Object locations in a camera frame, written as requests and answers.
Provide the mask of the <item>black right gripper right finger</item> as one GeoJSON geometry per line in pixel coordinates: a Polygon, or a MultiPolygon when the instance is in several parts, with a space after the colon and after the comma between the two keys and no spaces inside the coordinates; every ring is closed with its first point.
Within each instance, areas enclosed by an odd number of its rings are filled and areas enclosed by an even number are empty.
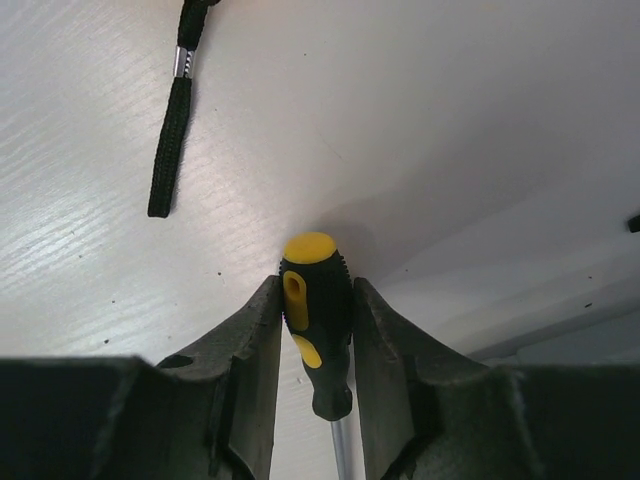
{"type": "Polygon", "coordinates": [[[354,284],[355,380],[370,479],[635,479],[635,365],[488,367],[354,284]]]}

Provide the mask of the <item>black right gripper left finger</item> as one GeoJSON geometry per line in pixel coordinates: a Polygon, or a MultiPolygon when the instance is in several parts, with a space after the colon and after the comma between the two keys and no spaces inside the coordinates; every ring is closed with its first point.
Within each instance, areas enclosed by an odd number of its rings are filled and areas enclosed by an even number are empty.
{"type": "Polygon", "coordinates": [[[265,479],[274,444],[282,288],[158,364],[1,362],[5,479],[265,479]]]}

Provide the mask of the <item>screwdriver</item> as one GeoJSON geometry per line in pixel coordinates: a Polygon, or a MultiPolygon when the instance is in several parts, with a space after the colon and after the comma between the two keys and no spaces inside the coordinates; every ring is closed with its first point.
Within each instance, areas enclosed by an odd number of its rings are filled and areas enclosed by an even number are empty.
{"type": "Polygon", "coordinates": [[[353,407],[348,386],[353,331],[353,286],[344,257],[326,233],[291,238],[279,275],[283,318],[312,387],[312,409],[328,421],[338,477],[350,477],[342,420],[353,407]]]}

